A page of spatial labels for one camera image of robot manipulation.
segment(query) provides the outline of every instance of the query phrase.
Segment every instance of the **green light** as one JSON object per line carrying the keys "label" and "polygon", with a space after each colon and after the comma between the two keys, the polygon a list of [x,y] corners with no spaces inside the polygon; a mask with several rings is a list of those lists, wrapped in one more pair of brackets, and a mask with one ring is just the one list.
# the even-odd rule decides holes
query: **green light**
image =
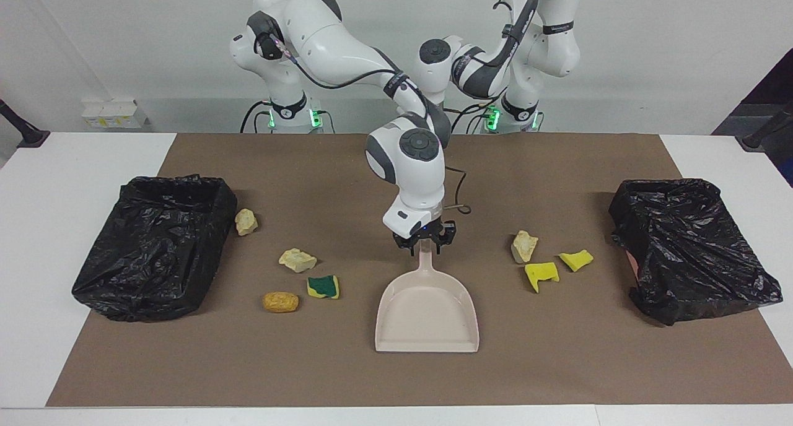
{"label": "green light", "polygon": [[496,109],[495,105],[490,105],[487,110],[484,111],[484,115],[487,117],[487,121],[484,122],[484,128],[488,130],[488,132],[496,132],[496,128],[498,127],[498,119],[501,117],[501,110]]}
{"label": "green light", "polygon": [[317,113],[315,110],[310,110],[311,112],[311,125],[316,129],[317,127],[322,127],[322,116]]}

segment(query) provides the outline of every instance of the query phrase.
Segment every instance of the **dustpan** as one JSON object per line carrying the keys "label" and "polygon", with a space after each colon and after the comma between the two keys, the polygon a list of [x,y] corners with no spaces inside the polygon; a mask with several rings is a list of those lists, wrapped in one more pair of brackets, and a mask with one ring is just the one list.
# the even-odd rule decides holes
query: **dustpan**
{"label": "dustpan", "polygon": [[385,288],[377,309],[378,352],[473,353],[479,348],[476,310],[460,281],[432,267],[432,241],[419,241],[419,268]]}

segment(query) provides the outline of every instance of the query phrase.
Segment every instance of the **brown mat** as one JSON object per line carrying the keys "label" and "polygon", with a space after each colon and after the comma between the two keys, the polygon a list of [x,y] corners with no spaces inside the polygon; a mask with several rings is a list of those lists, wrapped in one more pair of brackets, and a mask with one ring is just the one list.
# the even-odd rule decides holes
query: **brown mat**
{"label": "brown mat", "polygon": [[[201,309],[125,324],[91,314],[48,406],[428,406],[428,404],[728,404],[793,402],[793,370],[761,315],[681,322],[642,316],[625,253],[608,239],[625,178],[679,178],[658,136],[455,136],[450,166],[470,174],[449,212],[458,237],[436,259],[470,291],[481,331],[473,355],[374,352],[380,294],[416,267],[380,223],[396,187],[368,170],[364,137],[179,135],[160,171],[223,177],[261,229],[230,234]],[[458,175],[447,176],[453,194]],[[540,237],[535,261],[561,282],[535,294],[510,236]],[[321,259],[278,265],[287,248]],[[554,257],[587,248],[569,272]],[[337,274],[338,301],[306,296],[306,276]],[[260,296],[300,294],[297,313]]]}

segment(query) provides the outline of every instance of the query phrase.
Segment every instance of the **black plastic bag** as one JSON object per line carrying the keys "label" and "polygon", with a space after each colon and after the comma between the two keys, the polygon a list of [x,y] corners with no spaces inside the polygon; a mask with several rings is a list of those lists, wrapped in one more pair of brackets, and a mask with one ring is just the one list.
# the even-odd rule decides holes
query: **black plastic bag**
{"label": "black plastic bag", "polygon": [[72,295],[114,321],[162,321],[196,310],[236,206],[222,178],[134,178],[121,187]]}
{"label": "black plastic bag", "polygon": [[638,265],[629,296],[663,324],[782,302],[779,282],[763,269],[720,194],[708,181],[687,178],[626,180],[614,195],[614,240]]}

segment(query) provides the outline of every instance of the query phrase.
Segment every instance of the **white table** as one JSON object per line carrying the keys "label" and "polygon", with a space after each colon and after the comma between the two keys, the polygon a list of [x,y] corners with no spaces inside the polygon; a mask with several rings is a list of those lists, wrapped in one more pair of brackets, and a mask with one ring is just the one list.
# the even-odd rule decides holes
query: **white table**
{"label": "white table", "polygon": [[[156,175],[173,134],[53,133],[0,169],[0,424],[793,424],[781,406],[52,409],[45,403],[88,308],[71,285],[118,189]],[[766,270],[793,289],[793,189],[731,137],[662,136],[683,177],[705,178]],[[793,304],[762,315],[793,363]]]}

